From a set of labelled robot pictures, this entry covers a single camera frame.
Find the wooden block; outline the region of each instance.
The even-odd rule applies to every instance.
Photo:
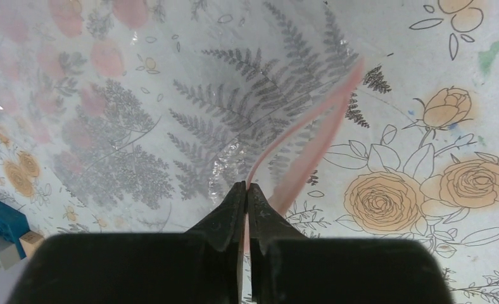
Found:
[[[38,233],[30,231],[20,237],[20,244],[26,253],[26,257],[31,258],[35,250],[42,244],[44,237]]]

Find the orange rose print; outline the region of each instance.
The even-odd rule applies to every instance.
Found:
[[[38,177],[41,174],[39,164],[31,154],[21,151],[18,154],[18,160],[20,161],[20,167],[27,176]]]
[[[449,166],[426,180],[421,191],[444,205],[481,208],[499,201],[499,165],[471,160]]]
[[[346,190],[344,207],[373,234],[406,233],[421,218],[425,196],[419,183],[401,172],[360,175]]]
[[[461,122],[471,109],[467,91],[450,88],[437,93],[425,106],[423,122],[435,129]]]
[[[3,163],[3,170],[18,193],[27,198],[30,198],[35,194],[35,189],[33,188],[32,183],[28,179],[28,176],[22,171],[20,166],[12,161],[6,160]]]

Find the patterned cloth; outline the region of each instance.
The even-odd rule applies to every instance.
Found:
[[[457,303],[499,304],[499,1],[425,3],[0,0],[0,200],[45,236],[184,231],[362,55],[287,220],[418,240]]]

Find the blue lego brick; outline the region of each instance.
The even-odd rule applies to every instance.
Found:
[[[29,230],[28,220],[23,213],[0,202],[0,236],[15,244],[20,259],[26,257],[20,237]]]

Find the green paint spot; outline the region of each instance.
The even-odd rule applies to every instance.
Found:
[[[496,59],[496,55],[499,53],[499,41],[492,43],[490,50],[486,52],[479,52],[479,66],[481,72],[486,77],[490,73],[492,63]]]
[[[483,147],[486,147],[486,143],[484,143],[484,137],[483,136],[478,136],[479,138],[479,144],[482,144]]]

